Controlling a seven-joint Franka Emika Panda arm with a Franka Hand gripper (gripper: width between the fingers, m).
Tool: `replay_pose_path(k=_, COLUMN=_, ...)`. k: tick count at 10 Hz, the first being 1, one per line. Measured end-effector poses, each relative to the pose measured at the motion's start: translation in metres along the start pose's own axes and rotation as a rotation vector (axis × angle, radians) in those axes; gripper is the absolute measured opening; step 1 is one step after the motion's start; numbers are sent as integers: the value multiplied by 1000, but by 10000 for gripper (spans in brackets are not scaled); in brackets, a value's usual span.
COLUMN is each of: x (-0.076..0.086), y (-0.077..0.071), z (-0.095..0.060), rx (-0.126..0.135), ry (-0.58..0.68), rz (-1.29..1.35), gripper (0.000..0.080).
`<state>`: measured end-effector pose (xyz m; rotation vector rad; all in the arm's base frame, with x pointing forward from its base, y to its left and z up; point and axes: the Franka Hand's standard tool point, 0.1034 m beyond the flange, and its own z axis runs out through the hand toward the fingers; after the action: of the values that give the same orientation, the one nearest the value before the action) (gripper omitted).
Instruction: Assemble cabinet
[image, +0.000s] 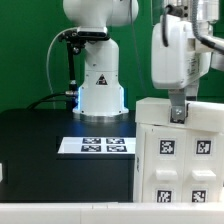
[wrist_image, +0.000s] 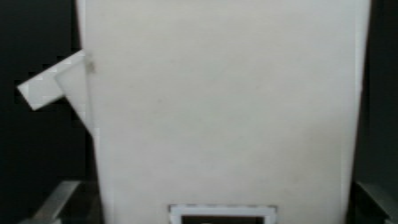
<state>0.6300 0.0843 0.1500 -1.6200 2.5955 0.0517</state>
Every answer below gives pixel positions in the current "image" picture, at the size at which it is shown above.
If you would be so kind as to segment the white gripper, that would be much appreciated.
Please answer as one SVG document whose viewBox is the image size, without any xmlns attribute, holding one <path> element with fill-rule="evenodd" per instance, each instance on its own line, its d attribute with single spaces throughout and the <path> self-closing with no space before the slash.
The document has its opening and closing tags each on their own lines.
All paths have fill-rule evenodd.
<svg viewBox="0 0 224 224">
<path fill-rule="evenodd" d="M 185 99 L 197 100 L 199 83 L 194 81 L 208 73 L 211 53 L 196 51 L 196 39 L 190 22 L 168 15 L 166 27 L 167 47 L 162 42 L 162 23 L 157 23 L 153 28 L 151 77 L 155 88 L 171 89 L 168 91 L 171 120 L 184 122 Z"/>
</svg>

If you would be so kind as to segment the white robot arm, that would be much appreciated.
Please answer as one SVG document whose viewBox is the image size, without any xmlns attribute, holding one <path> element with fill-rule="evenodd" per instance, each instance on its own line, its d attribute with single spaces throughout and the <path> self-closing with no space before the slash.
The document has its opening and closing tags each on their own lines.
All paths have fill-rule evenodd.
<svg viewBox="0 0 224 224">
<path fill-rule="evenodd" d="M 169 91 L 170 120 L 183 123 L 186 90 L 196 87 L 224 55 L 224 42 L 212 30 L 219 19 L 219 0 L 162 0 L 160 9 L 152 36 L 152 81 L 155 88 Z M 90 119 L 125 116 L 119 47 L 108 28 L 133 23 L 138 0 L 63 0 L 63 10 L 75 24 L 68 30 L 70 52 L 85 53 L 84 82 L 77 89 L 74 114 Z"/>
</svg>

